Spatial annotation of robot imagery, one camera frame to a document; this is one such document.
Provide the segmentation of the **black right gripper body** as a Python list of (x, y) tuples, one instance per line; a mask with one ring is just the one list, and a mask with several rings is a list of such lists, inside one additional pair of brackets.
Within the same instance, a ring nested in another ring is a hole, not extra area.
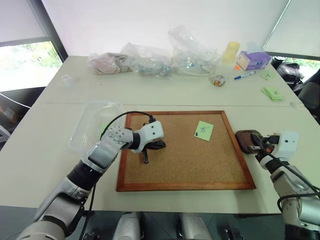
[(276, 157), (272, 155), (273, 150), (275, 149), (275, 145), (278, 144), (278, 136), (277, 135), (270, 135), (268, 137), (264, 137), (265, 144), (258, 145), (261, 147), (261, 151), (255, 155), (255, 158), (258, 161), (261, 161), (265, 157), (270, 157), (272, 160), (275, 160)]

